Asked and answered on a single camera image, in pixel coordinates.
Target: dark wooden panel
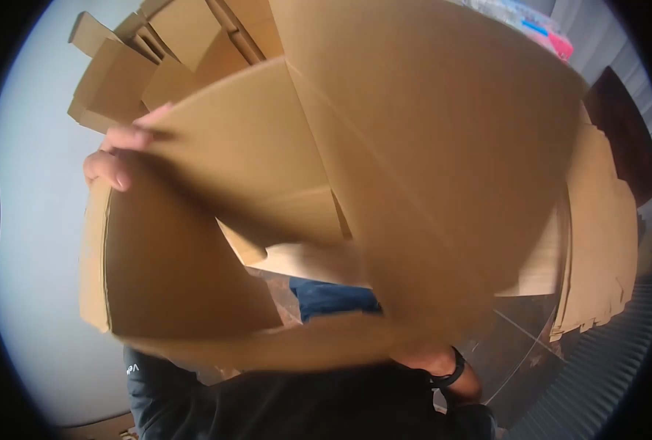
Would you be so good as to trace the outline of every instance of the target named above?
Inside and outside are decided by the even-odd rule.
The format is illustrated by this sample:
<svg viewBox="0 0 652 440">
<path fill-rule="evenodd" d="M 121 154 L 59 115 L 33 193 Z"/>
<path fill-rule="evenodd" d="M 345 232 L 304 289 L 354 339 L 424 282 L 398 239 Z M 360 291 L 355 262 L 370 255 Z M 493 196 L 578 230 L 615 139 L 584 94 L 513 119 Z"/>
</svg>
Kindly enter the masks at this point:
<svg viewBox="0 0 652 440">
<path fill-rule="evenodd" d="M 644 205 L 652 198 L 652 140 L 634 100 L 607 66 L 583 101 L 610 141 L 617 177 L 630 185 L 637 207 Z"/>
</svg>

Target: floor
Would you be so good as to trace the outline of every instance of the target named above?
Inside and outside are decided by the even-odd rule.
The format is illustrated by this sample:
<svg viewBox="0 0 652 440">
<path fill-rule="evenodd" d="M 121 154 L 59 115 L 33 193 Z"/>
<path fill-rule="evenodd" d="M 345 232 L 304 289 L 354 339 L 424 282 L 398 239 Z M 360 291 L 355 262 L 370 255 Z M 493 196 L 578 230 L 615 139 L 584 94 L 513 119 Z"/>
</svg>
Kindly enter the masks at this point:
<svg viewBox="0 0 652 440">
<path fill-rule="evenodd" d="M 299 307 L 288 278 L 251 269 L 267 281 L 286 325 L 299 324 Z M 536 402 L 559 374 L 579 338 L 578 330 L 549 342 L 558 294 L 495 298 L 494 321 L 479 340 L 458 346 L 482 382 L 483 401 L 509 429 Z M 438 392 L 434 404 L 445 408 Z"/>
</svg>

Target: cardboard sheet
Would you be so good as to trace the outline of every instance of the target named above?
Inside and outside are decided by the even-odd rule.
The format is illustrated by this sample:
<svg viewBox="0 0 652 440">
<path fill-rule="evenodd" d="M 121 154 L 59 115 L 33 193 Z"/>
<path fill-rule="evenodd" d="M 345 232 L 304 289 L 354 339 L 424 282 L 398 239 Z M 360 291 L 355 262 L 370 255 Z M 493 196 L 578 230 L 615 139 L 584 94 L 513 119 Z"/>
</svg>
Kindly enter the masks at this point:
<svg viewBox="0 0 652 440">
<path fill-rule="evenodd" d="M 224 0 L 243 25 L 263 22 L 272 18 L 269 0 Z"/>
<path fill-rule="evenodd" d="M 572 259 L 551 341 L 622 312 L 637 274 L 637 207 L 627 182 L 602 172 L 614 166 L 610 145 L 592 125 L 577 144 L 568 178 Z"/>
<path fill-rule="evenodd" d="M 110 29 L 84 11 L 77 16 L 68 42 L 93 58 L 106 39 L 120 41 Z"/>
<path fill-rule="evenodd" d="M 165 58 L 150 79 L 142 101 L 152 111 L 167 102 L 177 103 L 199 89 L 197 76 L 171 56 Z"/>
<path fill-rule="evenodd" d="M 272 18 L 245 25 L 245 29 L 266 59 L 285 54 L 282 41 L 279 39 L 278 27 Z"/>
<path fill-rule="evenodd" d="M 131 124 L 147 113 L 141 95 L 156 67 L 120 41 L 105 40 L 77 85 L 68 114 L 103 133 L 112 124 Z"/>
<path fill-rule="evenodd" d="M 151 149 L 161 171 L 259 246 L 340 242 L 328 180 L 284 61 L 217 86 L 157 124 L 183 136 Z"/>
<path fill-rule="evenodd" d="M 290 370 L 476 331 L 564 188 L 582 81 L 522 34 L 448 2 L 271 6 L 285 57 L 177 104 L 154 126 L 166 136 L 131 154 L 127 193 L 94 184 L 110 196 L 87 211 L 102 242 L 81 270 L 105 284 L 87 291 L 84 316 L 192 365 Z M 138 227 L 144 216 L 154 218 Z M 384 316 L 267 331 L 274 310 L 214 216 L 250 252 L 352 237 Z"/>
<path fill-rule="evenodd" d="M 140 7 L 164 44 L 191 71 L 221 32 L 206 0 L 145 0 Z"/>
<path fill-rule="evenodd" d="M 151 30 L 149 24 L 137 13 L 132 13 L 121 22 L 113 33 L 120 41 L 133 48 L 137 53 L 159 64 L 168 55 L 167 47 Z"/>
<path fill-rule="evenodd" d="M 281 243 L 270 246 L 260 260 L 243 264 L 290 277 L 316 279 L 337 285 L 370 287 L 367 274 L 353 242 L 340 246 Z"/>
<path fill-rule="evenodd" d="M 519 283 L 512 289 L 497 292 L 495 296 L 535 296 L 556 293 L 563 278 L 561 259 L 568 251 L 567 225 L 559 219 L 561 214 L 553 210 L 542 236 L 519 273 Z"/>
<path fill-rule="evenodd" d="M 235 47 L 228 34 L 221 31 L 206 50 L 195 72 L 199 84 L 205 86 L 248 66 L 248 61 Z"/>
</svg>

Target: hand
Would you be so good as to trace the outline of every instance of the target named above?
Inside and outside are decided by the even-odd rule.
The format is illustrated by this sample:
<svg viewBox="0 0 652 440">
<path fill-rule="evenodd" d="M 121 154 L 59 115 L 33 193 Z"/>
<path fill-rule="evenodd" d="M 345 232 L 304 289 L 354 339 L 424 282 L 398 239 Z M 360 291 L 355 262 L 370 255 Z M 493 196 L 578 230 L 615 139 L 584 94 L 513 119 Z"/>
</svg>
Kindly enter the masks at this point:
<svg viewBox="0 0 652 440">
<path fill-rule="evenodd" d="M 451 346 L 421 347 L 398 353 L 392 359 L 409 368 L 426 370 L 432 376 L 448 376 L 455 372 L 455 351 Z M 482 398 L 480 379 L 467 362 L 461 376 L 441 392 L 449 408 L 480 403 Z"/>
<path fill-rule="evenodd" d="M 138 118 L 130 127 L 112 127 L 103 138 L 99 150 L 84 159 L 84 177 L 91 187 L 97 178 L 107 181 L 119 191 L 130 188 L 130 176 L 123 162 L 114 154 L 117 149 L 144 150 L 153 140 L 149 127 L 172 109 L 172 103 L 166 103 Z"/>
</svg>

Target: white wall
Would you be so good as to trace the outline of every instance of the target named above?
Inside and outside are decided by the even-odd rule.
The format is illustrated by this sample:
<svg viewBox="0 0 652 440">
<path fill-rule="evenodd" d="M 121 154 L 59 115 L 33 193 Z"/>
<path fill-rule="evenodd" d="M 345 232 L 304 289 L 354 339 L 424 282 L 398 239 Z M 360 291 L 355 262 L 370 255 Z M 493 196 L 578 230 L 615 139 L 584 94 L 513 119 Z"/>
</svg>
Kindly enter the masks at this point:
<svg viewBox="0 0 652 440">
<path fill-rule="evenodd" d="M 556 0 L 550 17 L 573 44 L 570 66 L 589 84 L 611 66 L 637 104 L 652 139 L 651 81 L 634 44 L 607 4 L 603 0 Z M 652 199 L 638 212 L 652 229 Z"/>
<path fill-rule="evenodd" d="M 67 116 L 89 58 L 67 43 L 89 11 L 110 28 L 139 0 L 55 0 L 0 98 L 0 330 L 22 380 L 55 425 L 128 410 L 121 346 L 81 321 L 77 256 L 88 190 L 82 162 L 102 140 Z"/>
</svg>

